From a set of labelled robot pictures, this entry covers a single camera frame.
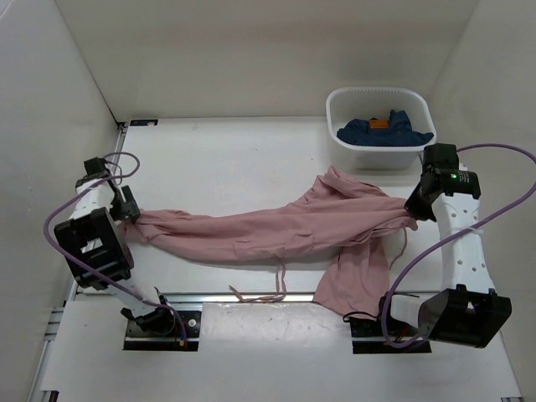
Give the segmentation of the pink trousers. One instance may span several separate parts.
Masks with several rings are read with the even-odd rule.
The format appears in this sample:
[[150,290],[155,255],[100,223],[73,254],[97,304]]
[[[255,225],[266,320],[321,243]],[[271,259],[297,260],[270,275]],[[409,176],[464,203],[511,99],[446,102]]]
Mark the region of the pink trousers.
[[131,242],[203,263],[284,265],[336,249],[313,301],[340,315],[376,316],[389,289],[383,239],[417,228],[404,199],[330,167],[298,200],[278,209],[223,217],[148,210],[123,231]]

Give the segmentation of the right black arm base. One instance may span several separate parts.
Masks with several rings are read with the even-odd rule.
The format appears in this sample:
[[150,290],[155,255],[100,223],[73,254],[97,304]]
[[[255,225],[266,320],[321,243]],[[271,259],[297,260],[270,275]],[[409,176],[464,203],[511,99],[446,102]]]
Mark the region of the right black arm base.
[[404,348],[393,348],[385,339],[380,318],[366,312],[343,316],[350,327],[354,355],[431,353],[429,341],[417,340]]

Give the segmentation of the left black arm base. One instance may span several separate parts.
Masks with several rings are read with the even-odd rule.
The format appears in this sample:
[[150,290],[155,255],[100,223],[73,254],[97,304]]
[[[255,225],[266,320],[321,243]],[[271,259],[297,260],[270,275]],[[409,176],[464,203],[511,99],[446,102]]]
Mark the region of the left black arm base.
[[148,352],[197,352],[202,327],[201,310],[179,310],[178,317],[169,310],[158,310],[134,318],[127,308],[121,309],[127,319],[123,349]]

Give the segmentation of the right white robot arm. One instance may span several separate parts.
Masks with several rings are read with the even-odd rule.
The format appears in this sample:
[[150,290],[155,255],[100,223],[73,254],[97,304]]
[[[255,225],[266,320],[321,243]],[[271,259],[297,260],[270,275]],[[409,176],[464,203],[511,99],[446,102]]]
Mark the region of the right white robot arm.
[[474,172],[424,168],[406,207],[412,216],[436,222],[440,240],[404,271],[438,250],[441,287],[425,300],[389,289],[376,314],[377,327],[389,346],[407,348],[418,340],[432,340],[485,348],[509,319],[512,303],[497,294],[487,270],[478,231],[480,197]]

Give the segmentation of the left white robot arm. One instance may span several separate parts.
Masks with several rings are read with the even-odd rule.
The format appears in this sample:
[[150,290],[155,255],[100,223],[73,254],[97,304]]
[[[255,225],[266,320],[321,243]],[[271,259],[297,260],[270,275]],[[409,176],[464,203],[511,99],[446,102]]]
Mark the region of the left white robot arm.
[[134,259],[123,224],[135,223],[140,210],[129,187],[112,181],[77,181],[78,199],[68,220],[55,225],[59,247],[74,257],[67,263],[77,284],[120,300],[121,314],[142,331],[165,336],[177,326],[175,314],[156,288],[140,284],[132,274]]

